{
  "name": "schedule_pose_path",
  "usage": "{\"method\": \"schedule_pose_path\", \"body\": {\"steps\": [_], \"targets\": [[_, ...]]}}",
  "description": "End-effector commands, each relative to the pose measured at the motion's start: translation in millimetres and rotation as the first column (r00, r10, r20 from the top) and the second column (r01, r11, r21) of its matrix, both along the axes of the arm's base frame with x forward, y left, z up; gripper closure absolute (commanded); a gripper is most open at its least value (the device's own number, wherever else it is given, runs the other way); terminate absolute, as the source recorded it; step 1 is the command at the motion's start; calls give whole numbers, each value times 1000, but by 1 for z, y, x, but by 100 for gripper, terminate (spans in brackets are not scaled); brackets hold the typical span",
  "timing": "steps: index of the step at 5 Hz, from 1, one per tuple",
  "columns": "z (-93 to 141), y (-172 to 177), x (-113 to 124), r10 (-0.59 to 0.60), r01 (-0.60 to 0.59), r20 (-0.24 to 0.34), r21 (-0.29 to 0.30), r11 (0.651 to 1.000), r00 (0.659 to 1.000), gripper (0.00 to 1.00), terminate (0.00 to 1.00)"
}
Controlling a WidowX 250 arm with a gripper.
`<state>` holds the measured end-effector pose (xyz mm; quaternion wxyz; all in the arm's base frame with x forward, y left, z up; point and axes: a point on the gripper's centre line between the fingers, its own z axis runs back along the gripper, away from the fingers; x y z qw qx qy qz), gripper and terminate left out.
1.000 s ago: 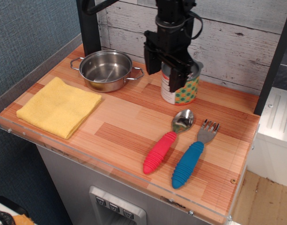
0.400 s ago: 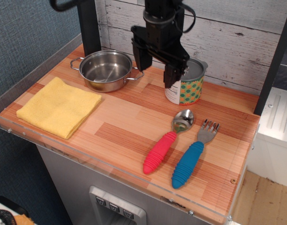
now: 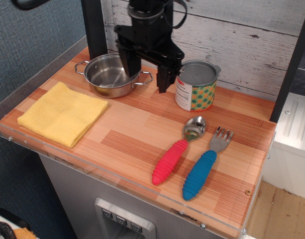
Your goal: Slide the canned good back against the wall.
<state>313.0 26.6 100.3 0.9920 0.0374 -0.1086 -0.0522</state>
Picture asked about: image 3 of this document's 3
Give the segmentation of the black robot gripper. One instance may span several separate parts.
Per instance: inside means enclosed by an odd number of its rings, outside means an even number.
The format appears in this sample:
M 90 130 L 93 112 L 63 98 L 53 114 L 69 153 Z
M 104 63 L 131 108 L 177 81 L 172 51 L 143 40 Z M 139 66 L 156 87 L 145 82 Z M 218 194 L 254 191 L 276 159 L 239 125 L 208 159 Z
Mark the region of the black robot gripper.
M 156 66 L 159 93 L 165 93 L 184 71 L 183 51 L 172 41 L 172 31 L 182 26 L 182 19 L 173 25 L 173 13 L 162 12 L 153 16 L 131 16 L 132 25 L 117 25 L 117 47 L 127 76 L 141 70 L 144 59 Z

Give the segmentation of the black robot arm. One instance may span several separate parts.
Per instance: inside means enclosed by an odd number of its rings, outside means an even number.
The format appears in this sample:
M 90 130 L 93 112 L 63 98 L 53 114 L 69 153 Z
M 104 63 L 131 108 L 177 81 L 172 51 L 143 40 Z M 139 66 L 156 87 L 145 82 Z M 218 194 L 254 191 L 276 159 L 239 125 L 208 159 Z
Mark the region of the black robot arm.
M 172 32 L 180 28 L 186 18 L 173 25 L 173 5 L 173 0 L 131 0 L 127 10 L 132 25 L 114 28 L 127 76 L 134 76 L 141 70 L 142 60 L 156 65 L 160 93 L 166 92 L 183 70 L 185 55 L 172 41 Z

